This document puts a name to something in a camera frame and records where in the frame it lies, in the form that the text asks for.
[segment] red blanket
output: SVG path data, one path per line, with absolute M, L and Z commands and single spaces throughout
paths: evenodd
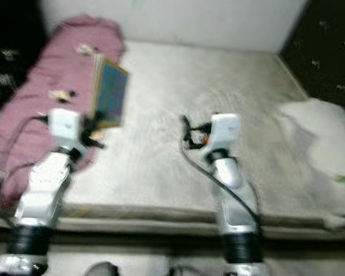
M 46 113 L 61 107 L 85 113 L 93 87 L 92 56 L 82 56 L 75 51 L 79 44 L 96 48 L 109 59 L 118 62 L 123 53 L 121 33 L 109 20 L 80 16 L 64 21 L 55 30 L 53 38 L 43 50 L 37 64 L 28 74 L 28 81 L 16 92 L 0 113 L 0 159 L 18 125 L 37 112 Z M 49 91 L 71 90 L 76 96 L 69 103 L 50 99 Z M 15 143 L 4 171 L 9 173 L 23 164 L 38 162 L 53 149 L 47 127 L 31 121 Z M 88 152 L 79 167 L 91 161 Z M 24 167 L 7 179 L 3 186 L 3 201 L 10 205 L 17 201 L 28 185 L 30 167 Z

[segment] book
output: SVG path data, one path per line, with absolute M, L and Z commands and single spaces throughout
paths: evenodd
M 100 129 L 121 124 L 127 80 L 128 72 L 103 54 L 95 55 L 94 94 L 89 116 L 97 119 Z

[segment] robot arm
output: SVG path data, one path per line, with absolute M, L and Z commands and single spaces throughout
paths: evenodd
M 6 254 L 0 257 L 0 275 L 42 275 L 46 271 L 50 237 L 75 163 L 85 154 L 86 145 L 102 146 L 89 138 L 86 119 L 77 112 L 54 109 L 46 121 L 56 149 L 29 174 L 29 186 L 15 212 Z
M 235 114 L 214 114 L 212 121 L 192 128 L 186 117 L 184 141 L 188 149 L 198 149 L 211 169 L 211 176 L 222 187 L 213 186 L 217 205 L 218 231 L 224 245 L 227 262 L 225 275 L 264 276 L 268 271 L 263 264 L 260 246 L 258 203 L 250 184 L 229 151 L 238 140 L 240 118 Z M 192 131 L 203 134 L 200 143 L 191 138 Z

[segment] black cable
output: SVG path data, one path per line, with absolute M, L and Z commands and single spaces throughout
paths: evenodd
M 26 163 L 20 166 L 17 166 L 15 168 L 13 168 L 11 171 L 9 171 L 9 173 L 7 174 L 6 178 L 5 178 L 5 182 L 7 182 L 18 170 L 25 168 L 25 167 L 30 167 L 33 166 L 34 164 L 36 164 L 35 162 L 30 162 L 30 163 Z
M 255 212 L 252 211 L 252 209 L 231 189 L 229 189 L 226 185 L 224 185 L 221 181 L 219 181 L 216 177 L 214 177 L 212 174 L 207 172 L 204 168 L 202 168 L 200 165 L 198 165 L 196 162 L 191 160 L 187 153 L 185 152 L 184 148 L 184 139 L 182 138 L 180 141 L 180 151 L 183 155 L 183 157 L 186 159 L 186 161 L 192 165 L 194 168 L 196 168 L 198 171 L 206 175 L 209 179 L 211 179 L 218 187 L 223 189 L 225 192 L 227 192 L 232 198 L 234 198 L 252 217 L 252 219 L 256 222 L 258 225 L 258 230 L 260 231 L 260 218 L 259 215 L 257 215 Z
M 238 164 L 238 166 L 240 166 L 240 163 L 239 163 L 239 160 L 238 158 L 236 157 L 231 157 L 232 159 L 235 160 L 235 162 Z M 253 194 L 254 194 L 254 197 L 255 197 L 255 202 L 257 203 L 257 207 L 258 207 L 258 213 L 260 213 L 260 202 L 259 202 L 259 196 L 258 196 L 258 193 L 257 193 L 257 190 L 255 189 L 254 185 L 252 182 L 250 182 L 249 180 L 247 180 Z
M 255 202 L 257 203 L 257 208 L 258 208 L 258 214 L 257 214 L 258 221 L 256 221 L 256 223 L 257 223 L 257 232 L 258 232 L 259 238 L 262 239 L 263 238 L 263 232 L 262 232 L 262 221 L 260 219 L 260 210 L 261 210 L 261 208 L 260 208 L 259 196 L 258 196 L 258 193 L 257 193 L 256 189 L 254 188 L 253 183 L 251 183 L 248 180 L 247 180 L 247 182 L 248 182 L 250 188 L 253 191 L 253 194 L 254 194 L 254 197 L 255 197 Z
M 5 180 L 9 176 L 13 175 L 13 173 L 22 166 L 15 168 L 7 176 L 4 175 L 4 169 L 6 167 L 7 160 L 9 159 L 10 152 L 12 151 L 16 141 L 18 140 L 19 135 L 22 133 L 22 131 L 24 130 L 24 128 L 27 126 L 27 124 L 29 122 L 31 122 L 32 120 L 40 119 L 40 118 L 41 117 L 39 117 L 39 116 L 33 116 L 33 117 L 29 117 L 29 118 L 26 118 L 23 121 L 21 121 L 21 123 L 18 125 L 18 127 L 14 130 L 10 140 L 8 141 L 8 143 L 5 147 L 5 150 L 1 156 L 1 159 L 0 159 L 0 216 L 7 223 L 7 225 L 11 228 L 14 225 L 13 225 L 12 221 L 9 219 L 9 215 L 5 211 L 5 207 L 3 204 L 2 188 L 3 188 L 3 184 L 5 183 Z

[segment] white wall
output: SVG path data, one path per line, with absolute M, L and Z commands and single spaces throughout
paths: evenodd
M 52 30 L 87 13 L 116 20 L 127 39 L 278 52 L 307 0 L 41 0 Z

